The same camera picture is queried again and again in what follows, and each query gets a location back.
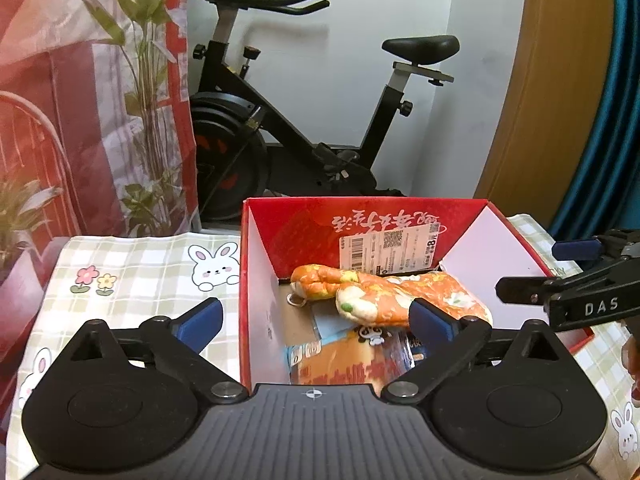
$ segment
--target keychain ring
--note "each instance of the keychain ring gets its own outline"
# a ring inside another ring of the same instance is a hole
[[[291,306],[305,306],[305,305],[306,305],[306,300],[305,300],[305,298],[300,298],[300,300],[302,300],[302,301],[300,301],[300,302],[295,302],[295,301],[293,301],[293,297],[294,297],[294,296],[295,296],[295,297],[297,297],[297,298],[300,298],[300,296],[299,296],[299,295],[291,293],[291,294],[289,294],[289,295],[287,296],[287,303],[289,303]]]

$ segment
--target plush toy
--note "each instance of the plush toy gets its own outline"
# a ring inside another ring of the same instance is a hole
[[[456,319],[478,316],[492,323],[489,309],[446,272],[382,278],[306,265],[293,271],[291,288],[304,300],[335,298],[341,316],[364,326],[407,327],[409,306],[415,298],[424,298]]]

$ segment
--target triangular hole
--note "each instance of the triangular hole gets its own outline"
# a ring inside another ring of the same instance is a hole
[[[102,351],[96,333],[86,334],[71,356],[72,361],[88,361],[89,359],[102,359]]]
[[[544,359],[545,361],[558,361],[560,358],[551,346],[544,334],[534,333],[531,337],[529,353],[525,355],[530,359]]]

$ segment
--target cardboard box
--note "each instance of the cardboard box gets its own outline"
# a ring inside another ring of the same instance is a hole
[[[281,283],[300,265],[339,266],[340,238],[392,230],[436,219],[433,263],[480,299],[494,328],[519,329],[527,319],[547,320],[541,306],[503,304],[495,284],[503,276],[551,276],[538,254],[487,200],[320,197],[250,198],[241,237],[239,341],[241,381],[289,383],[285,348],[318,334],[308,306],[290,306]],[[576,351],[591,330],[562,336]]]

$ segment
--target checkered tablecloth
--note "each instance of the checkered tablecloth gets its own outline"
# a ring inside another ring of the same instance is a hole
[[[570,276],[580,272],[573,262],[553,259],[551,247],[554,241],[530,216],[518,215],[510,221],[556,275]],[[18,374],[18,392],[8,435],[7,479],[21,479],[36,465],[20,426],[19,385],[28,375],[37,372],[34,367],[38,366],[37,358],[44,349],[55,358],[87,319],[98,317],[107,320],[112,328],[130,328],[157,314],[176,317],[204,298],[217,296],[225,307],[225,324],[203,356],[232,377],[239,378],[238,286],[220,285],[212,292],[199,291],[191,281],[194,263],[188,256],[191,245],[203,246],[213,253],[229,241],[239,244],[237,237],[194,234],[137,240],[78,237],[69,242],[53,273]],[[98,272],[89,285],[90,290],[72,292],[80,269],[90,266]],[[110,282],[110,278],[104,280],[105,274],[116,276],[112,289],[99,289],[100,283],[108,285]],[[113,293],[105,296],[97,294],[97,290],[113,290]],[[623,418],[630,401],[632,380],[620,364],[620,350],[628,333],[615,323],[595,327],[594,332],[595,338],[575,356],[604,399],[609,415],[604,441],[592,465],[604,480],[630,480],[640,463],[640,453],[637,446],[633,447],[633,438],[630,444],[622,446],[612,416],[615,412]],[[640,421],[637,411],[631,409],[636,444],[636,428]],[[625,449],[629,451],[626,459]]]
[[[135,328],[151,316],[178,317],[215,296],[224,306],[224,325],[201,355],[239,380],[238,285],[218,285],[201,292],[191,279],[194,261],[188,255],[190,246],[215,254],[216,248],[228,242],[240,244],[238,236],[185,234],[137,239],[76,237],[65,246],[18,372],[6,446],[7,479],[21,479],[37,465],[20,424],[24,403],[20,397],[27,390],[20,386],[40,373],[39,365],[55,359],[88,319],[104,319],[111,328]],[[234,258],[239,261],[239,248]]]
[[[556,276],[571,276],[581,271],[575,262],[558,262],[552,256],[553,238],[531,216],[517,215],[509,220]],[[593,331],[594,339],[575,355],[607,406],[607,431],[591,466],[603,480],[635,479],[640,466],[640,410],[631,406],[631,421],[625,423],[625,408],[628,413],[634,382],[620,359],[622,345],[629,338],[629,333],[618,323],[595,326]],[[622,420],[622,428],[619,429],[623,437],[627,436],[626,430],[629,429],[626,443],[619,437],[615,426],[616,413]]]

